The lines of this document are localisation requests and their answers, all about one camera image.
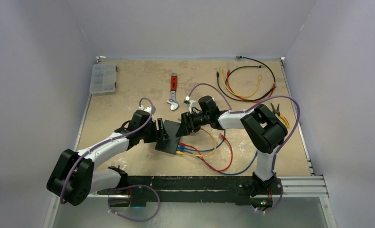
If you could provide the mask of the black network switch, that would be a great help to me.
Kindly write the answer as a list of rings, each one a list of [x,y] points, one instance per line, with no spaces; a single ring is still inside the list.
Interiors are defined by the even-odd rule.
[[[169,135],[169,139],[166,141],[157,141],[155,150],[175,155],[180,142],[180,137],[176,137],[175,134],[180,126],[180,123],[170,120],[165,120],[163,122]]]

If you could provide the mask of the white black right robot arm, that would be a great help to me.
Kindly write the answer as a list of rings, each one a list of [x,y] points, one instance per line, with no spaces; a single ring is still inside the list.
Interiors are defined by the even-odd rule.
[[[198,100],[198,112],[181,114],[181,124],[176,137],[190,135],[202,126],[213,129],[244,129],[257,149],[257,164],[253,172],[253,195],[265,193],[275,180],[274,155],[282,146],[288,130],[265,105],[247,111],[220,110],[211,96]]]

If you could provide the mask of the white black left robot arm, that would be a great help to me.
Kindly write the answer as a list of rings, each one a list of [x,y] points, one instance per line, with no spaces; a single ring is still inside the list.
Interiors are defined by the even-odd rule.
[[[57,195],[62,204],[81,204],[93,192],[99,176],[97,167],[140,142],[159,143],[169,139],[164,121],[153,113],[136,110],[132,118],[104,140],[78,151],[64,150],[48,178],[46,188]]]

